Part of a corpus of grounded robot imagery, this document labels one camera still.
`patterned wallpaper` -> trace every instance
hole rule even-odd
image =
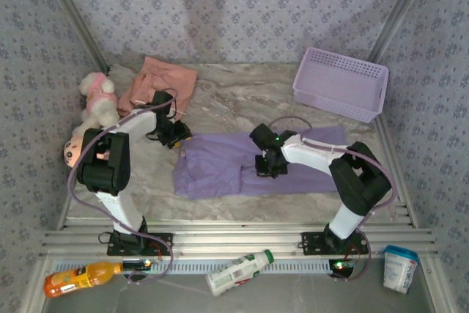
[[[62,147],[94,70],[56,0],[0,0],[0,312],[16,312],[66,194]]]
[[[109,64],[296,62],[310,45],[366,58],[396,0],[74,0]]]
[[[416,0],[382,63],[385,114],[423,227],[469,312],[469,0]]]

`bottle label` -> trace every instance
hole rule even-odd
[[[88,279],[86,267],[54,274],[51,282],[53,286],[59,286],[62,292],[93,286]]]

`pink plush toy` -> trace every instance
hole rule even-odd
[[[86,95],[86,108],[81,112],[83,123],[73,130],[73,136],[83,137],[89,128],[107,128],[119,121],[114,83],[106,75],[90,73],[78,88]]]

